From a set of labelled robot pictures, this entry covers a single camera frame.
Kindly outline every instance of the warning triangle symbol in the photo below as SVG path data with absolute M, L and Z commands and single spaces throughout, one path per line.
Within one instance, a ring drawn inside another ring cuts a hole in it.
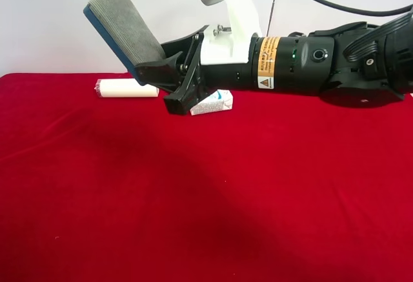
M 267 86 L 268 87 L 268 79 L 267 80 L 264 80 L 264 81 L 262 81 L 262 82 L 260 82 L 262 85 L 265 85 L 265 86 Z

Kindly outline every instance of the warning label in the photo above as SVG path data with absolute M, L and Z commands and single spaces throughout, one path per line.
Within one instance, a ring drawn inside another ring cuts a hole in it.
M 278 43 L 279 37 L 266 37 L 263 40 L 258 59 L 258 88 L 274 89 Z

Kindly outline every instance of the red fabric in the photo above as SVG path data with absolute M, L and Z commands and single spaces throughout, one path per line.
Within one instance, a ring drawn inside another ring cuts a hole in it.
M 0 281 L 413 281 L 410 96 L 179 117 L 118 76 L 0 79 Z

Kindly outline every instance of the white carton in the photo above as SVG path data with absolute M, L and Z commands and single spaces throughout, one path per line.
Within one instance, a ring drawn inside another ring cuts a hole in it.
M 229 90 L 217 90 L 190 110 L 191 115 L 218 112 L 232 109 L 234 98 Z

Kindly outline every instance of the white mount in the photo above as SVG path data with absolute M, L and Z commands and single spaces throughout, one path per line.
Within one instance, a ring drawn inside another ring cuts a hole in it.
M 222 0 L 202 0 L 212 5 Z M 201 65 L 224 65 L 248 62 L 251 37 L 262 36 L 257 10 L 252 0 L 225 0 L 231 31 L 209 26 L 204 31 Z

